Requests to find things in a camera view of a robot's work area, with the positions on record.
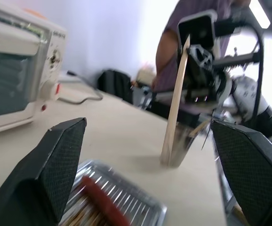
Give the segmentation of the black bag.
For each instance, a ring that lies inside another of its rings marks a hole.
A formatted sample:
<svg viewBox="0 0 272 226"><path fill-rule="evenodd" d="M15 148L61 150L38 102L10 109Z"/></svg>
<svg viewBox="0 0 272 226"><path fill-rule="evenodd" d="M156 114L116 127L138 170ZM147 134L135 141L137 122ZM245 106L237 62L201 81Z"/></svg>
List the black bag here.
<svg viewBox="0 0 272 226"><path fill-rule="evenodd" d="M105 93L121 98L133 104L131 78L120 71L105 70L97 80L97 88Z"/></svg>

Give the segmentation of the beige cardboard box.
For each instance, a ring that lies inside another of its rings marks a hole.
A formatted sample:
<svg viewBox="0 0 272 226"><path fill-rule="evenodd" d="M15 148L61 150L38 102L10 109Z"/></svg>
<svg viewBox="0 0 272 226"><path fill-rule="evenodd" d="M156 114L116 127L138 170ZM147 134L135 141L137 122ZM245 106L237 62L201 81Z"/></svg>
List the beige cardboard box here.
<svg viewBox="0 0 272 226"><path fill-rule="evenodd" d="M137 73L136 82L141 85L151 86L156 77L156 68L151 64L144 64Z"/></svg>

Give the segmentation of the white ceiling light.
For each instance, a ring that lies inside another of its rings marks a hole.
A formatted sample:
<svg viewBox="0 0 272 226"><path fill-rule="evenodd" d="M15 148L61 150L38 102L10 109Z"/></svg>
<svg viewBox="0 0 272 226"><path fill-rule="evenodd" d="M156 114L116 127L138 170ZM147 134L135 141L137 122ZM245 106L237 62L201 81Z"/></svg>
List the white ceiling light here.
<svg viewBox="0 0 272 226"><path fill-rule="evenodd" d="M249 8L262 29L268 29L271 22L258 0L251 0Z"/></svg>

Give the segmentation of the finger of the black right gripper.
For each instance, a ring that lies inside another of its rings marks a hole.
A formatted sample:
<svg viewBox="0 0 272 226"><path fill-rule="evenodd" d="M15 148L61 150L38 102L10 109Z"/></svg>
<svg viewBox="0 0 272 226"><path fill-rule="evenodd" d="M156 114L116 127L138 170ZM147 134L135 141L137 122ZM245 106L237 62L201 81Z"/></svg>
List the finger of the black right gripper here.
<svg viewBox="0 0 272 226"><path fill-rule="evenodd" d="M188 55L201 68L211 69L213 66L214 55L201 45L191 45L188 48Z"/></svg>
<svg viewBox="0 0 272 226"><path fill-rule="evenodd" d="M216 21L217 13L211 9L182 18L177 26L179 46L183 47L190 36L191 45L213 48L215 42L214 22Z"/></svg>

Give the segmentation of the long wooden skewer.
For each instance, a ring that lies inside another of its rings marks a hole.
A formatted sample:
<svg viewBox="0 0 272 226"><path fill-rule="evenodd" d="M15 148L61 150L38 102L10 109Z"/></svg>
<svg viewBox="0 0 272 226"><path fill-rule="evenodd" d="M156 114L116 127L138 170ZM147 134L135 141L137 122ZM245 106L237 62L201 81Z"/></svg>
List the long wooden skewer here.
<svg viewBox="0 0 272 226"><path fill-rule="evenodd" d="M169 111L168 123L166 127L166 133L164 137L162 152L160 155L160 163L167 167L172 167L172 153L176 131L176 122L179 111L179 105L181 100L181 93L183 88L184 74L188 60L187 50L190 47L191 35L189 34L183 49L181 50L181 60L179 68L177 70L177 79L174 87L173 97L171 101L171 107Z"/></svg>

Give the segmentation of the red-brown sausage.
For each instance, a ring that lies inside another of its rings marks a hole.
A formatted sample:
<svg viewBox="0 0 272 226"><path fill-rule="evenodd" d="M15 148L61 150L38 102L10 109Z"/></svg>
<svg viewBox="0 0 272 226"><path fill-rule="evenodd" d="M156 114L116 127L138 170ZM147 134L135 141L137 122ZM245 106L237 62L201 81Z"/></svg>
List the red-brown sausage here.
<svg viewBox="0 0 272 226"><path fill-rule="evenodd" d="M84 193L102 213L109 226L130 226L130 222L93 179L88 176L83 176L81 184L85 187Z"/></svg>

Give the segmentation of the shiny metal cup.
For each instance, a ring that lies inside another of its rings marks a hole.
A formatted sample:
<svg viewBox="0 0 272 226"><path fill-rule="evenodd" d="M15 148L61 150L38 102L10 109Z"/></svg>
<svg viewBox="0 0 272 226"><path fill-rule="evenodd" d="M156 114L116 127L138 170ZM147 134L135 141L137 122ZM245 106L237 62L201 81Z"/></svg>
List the shiny metal cup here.
<svg viewBox="0 0 272 226"><path fill-rule="evenodd" d="M193 141L196 137L189 137L194 129L183 125L182 123L176 124L173 153L172 153L172 163L171 168L178 168L186 157Z"/></svg>

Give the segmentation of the white toaster oven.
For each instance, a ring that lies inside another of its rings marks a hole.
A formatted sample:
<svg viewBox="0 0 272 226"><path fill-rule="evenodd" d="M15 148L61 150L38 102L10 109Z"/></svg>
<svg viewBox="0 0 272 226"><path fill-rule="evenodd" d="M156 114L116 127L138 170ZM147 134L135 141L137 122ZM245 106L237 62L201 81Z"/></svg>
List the white toaster oven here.
<svg viewBox="0 0 272 226"><path fill-rule="evenodd" d="M58 98L66 38L59 25L0 0L0 132Z"/></svg>

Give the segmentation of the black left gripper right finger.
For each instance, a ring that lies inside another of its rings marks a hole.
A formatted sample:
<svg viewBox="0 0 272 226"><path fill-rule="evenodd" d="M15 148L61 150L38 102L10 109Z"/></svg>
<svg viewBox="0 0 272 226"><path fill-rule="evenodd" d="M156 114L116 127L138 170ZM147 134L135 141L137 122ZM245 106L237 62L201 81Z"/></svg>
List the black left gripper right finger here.
<svg viewBox="0 0 272 226"><path fill-rule="evenodd" d="M260 132L214 120L216 147L229 186L251 226L272 226L272 143Z"/></svg>

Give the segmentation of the person in purple shirt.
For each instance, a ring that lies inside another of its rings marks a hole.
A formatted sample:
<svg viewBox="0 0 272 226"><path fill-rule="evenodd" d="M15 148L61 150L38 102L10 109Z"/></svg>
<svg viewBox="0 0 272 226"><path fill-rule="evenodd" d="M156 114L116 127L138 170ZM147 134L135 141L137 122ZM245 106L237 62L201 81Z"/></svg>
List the person in purple shirt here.
<svg viewBox="0 0 272 226"><path fill-rule="evenodd" d="M161 35L156 52L156 72L151 88L154 92L170 90L177 76L177 26L180 20L208 9L217 13L219 20L230 16L231 6L247 7L251 0L179 0Z"/></svg>

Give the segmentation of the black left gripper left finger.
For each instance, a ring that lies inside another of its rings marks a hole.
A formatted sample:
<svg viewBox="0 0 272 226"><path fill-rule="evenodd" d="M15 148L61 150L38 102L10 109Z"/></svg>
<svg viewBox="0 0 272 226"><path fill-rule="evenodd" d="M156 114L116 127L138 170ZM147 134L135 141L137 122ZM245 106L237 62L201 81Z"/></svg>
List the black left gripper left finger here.
<svg viewBox="0 0 272 226"><path fill-rule="evenodd" d="M86 118L48 129L0 187L0 226L58 226L76 177Z"/></svg>

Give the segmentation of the aluminium foil tray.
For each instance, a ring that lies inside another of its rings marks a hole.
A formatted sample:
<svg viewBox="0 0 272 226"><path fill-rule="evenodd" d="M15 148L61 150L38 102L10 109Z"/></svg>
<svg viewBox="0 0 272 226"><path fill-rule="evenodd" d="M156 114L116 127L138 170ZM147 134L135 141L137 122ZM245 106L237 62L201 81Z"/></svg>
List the aluminium foil tray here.
<svg viewBox="0 0 272 226"><path fill-rule="evenodd" d="M78 166L75 181L58 226L110 226L83 193L83 176L88 176L108 195L130 226L163 226L167 207L112 167L88 160Z"/></svg>

